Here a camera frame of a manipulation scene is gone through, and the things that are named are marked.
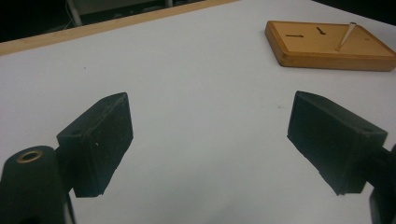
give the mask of dark background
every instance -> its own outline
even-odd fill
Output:
[[[314,1],[396,25],[396,0]],[[177,6],[197,0],[174,0],[174,2]],[[115,14],[130,16],[144,13],[147,11],[145,8],[164,8],[164,0],[153,0],[145,5],[94,13],[81,19],[85,24],[95,23],[115,19]],[[0,0],[0,42],[72,28],[74,25],[70,22],[66,11],[65,0]]]

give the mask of black clamp jaw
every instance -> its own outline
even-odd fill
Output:
[[[388,133],[308,92],[297,91],[288,129],[289,140],[339,194],[361,193],[368,181],[374,224],[396,223],[396,146],[382,148]]]
[[[59,147],[10,157],[0,182],[0,223],[76,223],[68,192],[103,194],[134,135],[128,95],[100,100],[58,135]]]

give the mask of wooden block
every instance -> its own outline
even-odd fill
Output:
[[[265,35],[279,64],[348,70],[392,71],[396,53],[357,25],[339,51],[348,24],[268,21]]]

